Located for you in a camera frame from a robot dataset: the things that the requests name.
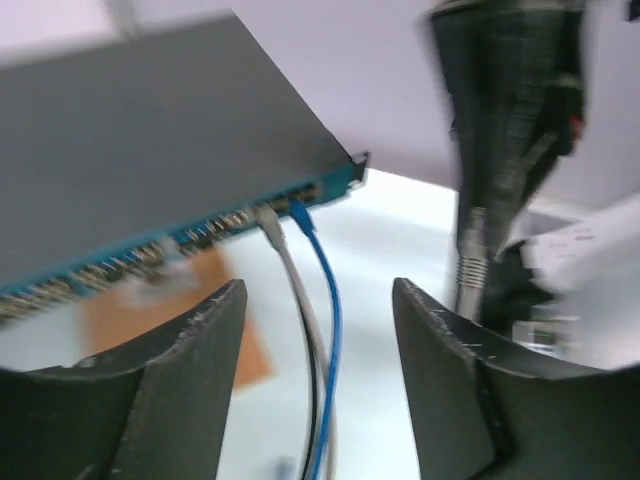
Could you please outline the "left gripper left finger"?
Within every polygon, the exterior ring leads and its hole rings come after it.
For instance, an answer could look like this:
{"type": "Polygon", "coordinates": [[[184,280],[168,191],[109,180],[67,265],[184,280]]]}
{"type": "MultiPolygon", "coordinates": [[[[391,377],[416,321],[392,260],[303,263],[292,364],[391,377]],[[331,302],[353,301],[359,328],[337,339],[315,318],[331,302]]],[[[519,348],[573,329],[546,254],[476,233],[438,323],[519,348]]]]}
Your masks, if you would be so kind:
{"type": "Polygon", "coordinates": [[[245,323],[232,280],[70,367],[1,373],[5,479],[212,479],[245,323]]]}

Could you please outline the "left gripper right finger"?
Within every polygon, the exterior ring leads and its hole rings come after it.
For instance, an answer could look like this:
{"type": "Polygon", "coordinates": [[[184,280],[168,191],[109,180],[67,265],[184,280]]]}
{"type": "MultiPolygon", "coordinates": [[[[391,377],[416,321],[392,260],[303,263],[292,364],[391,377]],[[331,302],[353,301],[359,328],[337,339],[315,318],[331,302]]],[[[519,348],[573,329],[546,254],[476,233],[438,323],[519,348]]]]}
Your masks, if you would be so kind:
{"type": "Polygon", "coordinates": [[[424,479],[635,479],[639,369],[529,350],[406,278],[395,331],[424,479]]]}

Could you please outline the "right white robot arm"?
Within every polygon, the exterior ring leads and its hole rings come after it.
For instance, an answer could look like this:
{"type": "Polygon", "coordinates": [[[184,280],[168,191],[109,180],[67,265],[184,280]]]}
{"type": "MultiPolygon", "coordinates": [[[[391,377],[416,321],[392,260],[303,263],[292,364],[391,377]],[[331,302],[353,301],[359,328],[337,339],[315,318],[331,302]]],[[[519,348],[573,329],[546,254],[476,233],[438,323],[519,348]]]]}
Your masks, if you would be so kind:
{"type": "Polygon", "coordinates": [[[457,145],[451,310],[557,354],[556,302],[639,252],[639,199],[511,239],[518,216],[585,127],[583,1],[443,1],[426,17],[457,145]]]}

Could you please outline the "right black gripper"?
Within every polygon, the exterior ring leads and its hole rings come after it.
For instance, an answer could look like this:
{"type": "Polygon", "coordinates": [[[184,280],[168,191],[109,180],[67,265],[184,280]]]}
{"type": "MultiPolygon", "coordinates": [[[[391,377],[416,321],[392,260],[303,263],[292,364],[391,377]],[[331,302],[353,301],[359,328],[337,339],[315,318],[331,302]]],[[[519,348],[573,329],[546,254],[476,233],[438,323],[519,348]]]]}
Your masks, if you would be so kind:
{"type": "Polygon", "coordinates": [[[584,112],[583,1],[443,1],[425,18],[458,145],[456,247],[492,260],[584,112]]]}

